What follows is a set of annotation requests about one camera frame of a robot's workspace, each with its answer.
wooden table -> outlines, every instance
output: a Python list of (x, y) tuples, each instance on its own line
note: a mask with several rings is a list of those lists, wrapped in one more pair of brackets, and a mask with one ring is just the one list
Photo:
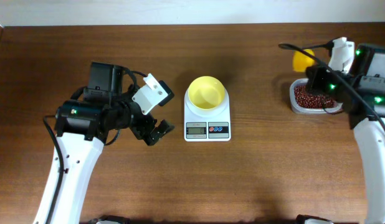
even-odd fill
[[(81, 221), (103, 214), (187, 222), (363, 221), (364, 178), (347, 116), (304, 116), (289, 105), (291, 51), (347, 35), (385, 45), (385, 23), (7, 27), (0, 43), (0, 223), (32, 223), (53, 144), (45, 114), (88, 82), (91, 61), (166, 80), (176, 96), (155, 118), (176, 125), (148, 147), (129, 130), (99, 158)], [(319, 53), (323, 58), (326, 52)], [(183, 97), (197, 77), (231, 98), (229, 142), (186, 142)], [(130, 84), (124, 80), (124, 88)]]

bowl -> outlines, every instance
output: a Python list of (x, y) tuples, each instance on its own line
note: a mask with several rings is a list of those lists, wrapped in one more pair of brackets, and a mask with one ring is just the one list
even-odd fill
[(199, 109), (210, 110), (219, 106), (224, 96), (223, 84), (214, 77), (199, 77), (188, 87), (188, 98)]
[(338, 112), (342, 108), (342, 103), (337, 103), (337, 105), (333, 108), (325, 108), (324, 111), (323, 109), (312, 109), (312, 108), (303, 108), (298, 105), (297, 101), (295, 100), (295, 91), (294, 88), (296, 86), (303, 86), (306, 85), (308, 82), (307, 78), (301, 78), (296, 80), (291, 84), (290, 87), (290, 99), (291, 99), (291, 109), (293, 112), (297, 114), (327, 114), (328, 113), (335, 113)]

white container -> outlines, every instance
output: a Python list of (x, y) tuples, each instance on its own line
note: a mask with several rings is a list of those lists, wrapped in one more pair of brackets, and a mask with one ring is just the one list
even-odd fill
[(327, 112), (325, 112), (323, 109), (311, 109), (311, 108), (303, 108), (299, 106), (297, 101), (295, 100), (294, 88), (296, 86), (306, 85), (307, 82), (308, 82), (308, 78), (301, 78), (293, 82), (290, 87), (291, 109), (293, 112), (297, 114), (325, 114), (327, 112), (329, 113), (338, 112), (342, 108), (342, 103), (338, 103), (334, 108), (326, 108), (325, 110), (327, 110)]

red beans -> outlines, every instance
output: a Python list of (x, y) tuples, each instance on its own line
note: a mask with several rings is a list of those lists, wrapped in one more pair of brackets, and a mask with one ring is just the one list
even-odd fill
[(303, 108), (322, 109), (334, 108), (336, 102), (330, 97), (324, 95), (312, 95), (306, 92), (306, 86), (296, 86), (294, 89), (295, 100)]

white wall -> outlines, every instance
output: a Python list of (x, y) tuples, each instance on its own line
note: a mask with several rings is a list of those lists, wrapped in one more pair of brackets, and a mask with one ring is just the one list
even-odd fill
[(0, 0), (3, 26), (385, 21), (385, 0)]

